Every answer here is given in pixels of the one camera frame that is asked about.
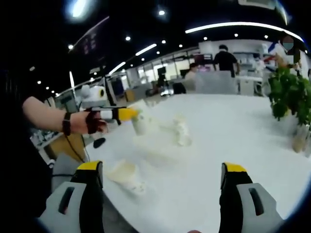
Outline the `person's left hand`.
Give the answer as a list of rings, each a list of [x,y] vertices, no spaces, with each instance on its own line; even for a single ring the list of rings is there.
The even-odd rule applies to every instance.
[[[70,117],[70,130],[78,134],[104,133],[107,131],[107,123],[101,119],[99,112],[77,112]]]

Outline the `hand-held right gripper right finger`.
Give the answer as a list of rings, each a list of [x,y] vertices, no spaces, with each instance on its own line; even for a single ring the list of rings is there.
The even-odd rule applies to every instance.
[[[237,164],[222,163],[219,204],[221,233],[274,233],[284,221],[276,200]]]

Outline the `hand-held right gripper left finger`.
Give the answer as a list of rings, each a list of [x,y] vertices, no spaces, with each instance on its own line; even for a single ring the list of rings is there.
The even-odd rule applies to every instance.
[[[49,196],[38,221],[48,233],[103,233],[103,204],[103,163],[82,163]]]

